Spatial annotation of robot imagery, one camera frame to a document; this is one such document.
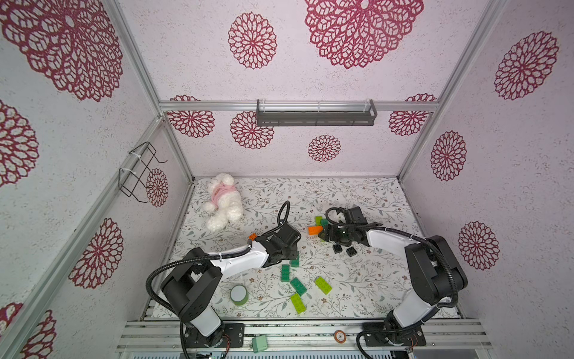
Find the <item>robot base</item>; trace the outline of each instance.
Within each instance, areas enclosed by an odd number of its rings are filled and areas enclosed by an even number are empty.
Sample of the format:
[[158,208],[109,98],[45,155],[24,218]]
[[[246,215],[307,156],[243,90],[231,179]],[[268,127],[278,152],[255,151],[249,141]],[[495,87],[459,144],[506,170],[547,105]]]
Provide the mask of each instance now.
[[185,330],[185,346],[187,348],[225,348],[227,340],[223,335],[227,334],[231,338],[231,348],[241,348],[243,346],[243,332],[245,325],[240,323],[225,324],[222,339],[215,345],[209,346],[209,338],[204,337],[196,328]]
[[[364,323],[363,330],[385,330],[384,323]],[[421,327],[416,327],[411,331],[404,333],[373,333],[364,336],[364,341],[367,346],[388,346],[389,344],[395,346],[424,346],[426,345],[425,335],[422,333]]]

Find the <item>pink scarf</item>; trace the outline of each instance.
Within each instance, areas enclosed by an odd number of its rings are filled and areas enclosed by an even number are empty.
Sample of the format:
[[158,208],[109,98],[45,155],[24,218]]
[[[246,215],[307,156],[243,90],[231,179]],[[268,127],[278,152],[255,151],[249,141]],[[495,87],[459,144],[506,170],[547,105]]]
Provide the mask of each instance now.
[[219,183],[217,186],[215,186],[214,193],[211,195],[211,203],[217,207],[217,202],[224,194],[228,194],[234,191],[237,191],[235,185],[228,186],[226,184]]

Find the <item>wire rack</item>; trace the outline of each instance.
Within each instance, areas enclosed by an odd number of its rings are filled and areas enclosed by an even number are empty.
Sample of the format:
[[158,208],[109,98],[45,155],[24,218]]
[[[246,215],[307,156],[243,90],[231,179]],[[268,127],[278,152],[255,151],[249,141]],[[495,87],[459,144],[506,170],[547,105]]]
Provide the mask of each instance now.
[[[158,163],[166,163],[167,160],[165,161],[160,161],[157,157],[156,157],[156,153],[157,150],[155,149],[155,147],[151,144],[151,142],[147,141],[147,142],[143,142],[141,145],[137,146],[136,148],[132,149],[130,152],[130,155],[133,155],[135,157],[138,158],[138,161],[135,163],[142,163],[144,166],[144,169],[141,171],[140,174],[137,174],[133,169],[135,168],[135,164],[134,166],[130,169],[130,168],[120,168],[118,170],[118,188],[120,191],[123,192],[123,194],[125,194],[128,197],[133,197],[135,198],[138,202],[140,203],[148,203],[149,201],[147,200],[140,200],[139,198],[137,198],[137,196],[135,195],[134,191],[137,188],[138,184],[141,184],[144,188],[147,188],[147,186],[142,182],[141,177],[143,177],[143,175],[146,173],[146,171],[151,172],[152,170],[149,168],[149,164],[155,160]],[[151,157],[149,158],[149,160],[146,162],[144,161],[142,158],[145,157],[145,155],[147,153],[151,154]],[[127,172],[127,176],[124,178],[124,180],[122,181],[122,174],[124,172]],[[126,186],[127,181],[131,178],[134,177],[136,178],[135,184],[132,188],[128,188]]]

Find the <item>red floral pattern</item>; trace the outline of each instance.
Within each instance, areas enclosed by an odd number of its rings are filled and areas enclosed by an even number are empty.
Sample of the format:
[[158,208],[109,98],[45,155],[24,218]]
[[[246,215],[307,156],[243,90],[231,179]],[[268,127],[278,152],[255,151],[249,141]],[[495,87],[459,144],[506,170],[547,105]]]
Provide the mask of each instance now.
[[470,222],[459,233],[459,249],[464,260],[476,269],[490,269],[498,261],[496,235],[484,223]]
[[[199,101],[187,95],[178,95],[170,100]],[[190,137],[205,137],[214,130],[214,116],[211,111],[170,111],[167,115],[173,128]]]
[[333,65],[365,67],[398,47],[422,0],[305,0],[305,23],[319,56]]
[[122,252],[122,231],[111,218],[106,218],[68,278],[76,287],[95,289],[118,269]]
[[558,46],[552,33],[532,33],[514,44],[498,65],[494,86],[503,99],[516,100],[533,92],[552,72]]
[[20,359],[46,359],[53,352],[56,339],[56,320],[52,311],[44,313],[42,321],[36,326],[28,342],[20,352]]
[[[433,95],[416,94],[407,101],[436,101]],[[420,131],[429,113],[427,111],[395,111],[389,118],[389,128],[393,133],[408,136]]]
[[244,111],[231,120],[231,135],[235,142],[245,148],[256,149],[271,143],[275,130],[273,127],[257,126],[256,113]]
[[99,0],[0,0],[0,22],[58,90],[100,101],[119,87],[123,55]]
[[27,177],[39,156],[36,132],[28,120],[0,101],[0,187]]
[[159,168],[154,168],[148,175],[145,183],[145,190],[148,193],[149,202],[155,207],[161,207],[168,199],[168,178]]
[[269,21],[259,14],[237,16],[227,33],[233,57],[247,68],[262,68],[273,60],[277,41]]
[[307,147],[307,153],[317,162],[327,162],[334,159],[340,150],[341,142],[335,136],[328,134],[315,137]]
[[12,319],[14,319],[21,308],[22,303],[10,303],[0,309],[0,338],[2,338],[2,334],[8,328],[8,325],[12,323]]
[[454,179],[466,161],[466,143],[458,132],[440,135],[430,153],[430,167],[441,181]]

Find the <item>black cable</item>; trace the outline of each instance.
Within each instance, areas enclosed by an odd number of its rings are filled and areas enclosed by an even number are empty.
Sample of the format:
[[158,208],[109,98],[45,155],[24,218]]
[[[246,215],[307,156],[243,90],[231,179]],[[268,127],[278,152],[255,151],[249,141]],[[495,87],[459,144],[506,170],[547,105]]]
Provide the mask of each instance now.
[[[287,207],[286,211],[285,211],[285,216],[283,217],[283,219],[281,219],[281,213],[283,212],[283,209]],[[266,236],[269,233],[273,233],[276,230],[278,230],[279,228],[283,227],[283,225],[285,223],[287,223],[287,217],[289,216],[289,209],[291,208],[291,202],[286,200],[285,202],[283,202],[283,205],[281,206],[281,209],[279,209],[279,212],[277,213],[277,227],[272,228],[270,230],[268,230],[267,232],[263,233],[261,236]]]
[[181,341],[181,350],[183,351],[183,355],[185,359],[191,359],[189,357],[189,353],[187,352],[187,348],[185,347],[185,340],[184,340],[184,333],[183,333],[183,322],[180,321],[180,341]]
[[[283,219],[281,219],[281,213],[283,212],[283,209],[286,208],[285,211],[285,216],[283,217]],[[289,216],[289,209],[291,208],[291,203],[290,201],[286,200],[283,205],[281,206],[281,209],[279,209],[279,213],[277,213],[277,227],[268,230],[267,232],[263,233],[263,236],[268,235],[269,233],[275,232],[276,230],[278,230],[279,228],[281,228],[285,223],[287,223],[287,217]],[[251,243],[252,240],[249,240],[247,242],[247,248],[245,248],[243,251],[241,252],[237,252],[237,253],[228,253],[228,254],[221,254],[220,256],[214,255],[214,256],[203,256],[203,257],[195,257],[195,258],[190,258],[190,259],[182,259],[182,260],[178,260],[175,262],[171,262],[171,263],[167,263],[166,265],[163,265],[159,268],[157,268],[155,271],[153,271],[149,276],[148,279],[146,279],[145,281],[145,289],[148,292],[149,296],[155,300],[159,305],[167,308],[170,312],[174,313],[175,315],[177,315],[177,313],[175,313],[175,311],[173,310],[173,307],[166,302],[165,300],[163,300],[159,295],[157,295],[157,293],[155,293],[153,291],[152,288],[152,282],[154,280],[155,277],[157,277],[161,272],[168,270],[169,268],[173,268],[176,267],[178,265],[181,264],[189,264],[189,263],[199,263],[199,262],[207,262],[207,261],[214,261],[214,260],[221,260],[221,259],[229,259],[229,258],[236,258],[236,257],[240,257],[243,256],[245,254],[248,254],[249,251],[251,251]],[[183,350],[183,353],[185,355],[185,359],[189,359],[189,353],[187,352],[187,348],[185,347],[185,341],[184,341],[184,330],[183,330],[183,322],[180,322],[180,340],[181,340],[181,348]]]
[[[245,254],[248,254],[250,250],[251,250],[251,240],[248,240],[247,248],[245,248],[241,252],[222,254],[221,256],[203,256],[203,257],[196,257],[196,258],[190,258],[190,259],[182,259],[182,260],[178,260],[175,262],[167,263],[166,265],[162,265],[161,267],[157,268],[155,271],[153,271],[148,276],[148,279],[146,279],[146,281],[145,281],[145,289],[148,292],[149,296],[152,297],[152,299],[155,300],[159,305],[164,306],[170,312],[177,315],[177,313],[175,313],[175,311],[173,310],[172,306],[168,302],[163,300],[160,296],[158,296],[157,293],[155,293],[153,291],[152,282],[153,282],[155,277],[157,277],[161,272],[166,271],[169,268],[173,268],[173,267],[176,267],[176,266],[181,265],[181,264],[206,262],[206,261],[214,261],[214,260],[220,260],[220,259],[229,259],[229,258],[240,257],[240,256],[243,256]],[[185,355],[185,359],[189,359],[189,353],[187,352],[187,348],[185,347],[185,341],[184,341],[183,322],[180,322],[180,341],[181,341],[181,349],[183,350],[183,353]]]
[[340,207],[331,207],[327,210],[327,212],[325,212],[325,218],[332,225],[339,226],[339,227],[360,228],[360,229],[366,229],[366,230],[369,230],[369,229],[384,230],[387,232],[397,233],[397,234],[400,234],[402,236],[409,237],[410,239],[415,240],[415,241],[421,243],[422,245],[424,245],[425,247],[427,247],[428,249],[430,249],[435,254],[437,262],[439,262],[439,264],[441,265],[441,267],[443,267],[445,273],[447,274],[448,284],[450,285],[451,291],[452,291],[451,302],[450,303],[439,303],[436,305],[436,307],[437,308],[454,308],[454,307],[456,307],[456,304],[459,301],[459,290],[458,290],[458,287],[456,286],[455,277],[452,274],[451,266],[448,265],[447,260],[444,258],[443,254],[439,251],[438,248],[436,248],[436,246],[434,244],[432,244],[431,242],[427,241],[424,238],[414,236],[414,235],[407,233],[407,232],[404,232],[400,229],[394,229],[394,228],[389,228],[389,227],[380,227],[380,226],[371,226],[371,225],[355,225],[352,223],[343,223],[343,222],[337,223],[337,222],[335,222],[329,218],[329,212],[334,211],[334,210],[343,211],[343,209]]
[[373,359],[372,356],[368,355],[367,352],[363,349],[363,347],[360,344],[360,338],[366,334],[393,334],[393,333],[400,333],[402,331],[407,331],[407,330],[413,330],[416,327],[419,327],[421,325],[423,325],[424,323],[422,321],[418,321],[415,324],[411,324],[409,326],[406,326],[404,328],[400,328],[400,329],[389,329],[389,330],[364,330],[359,332],[359,334],[357,334],[357,347],[359,348],[359,351],[361,352],[361,354],[364,355],[365,358],[367,359]]

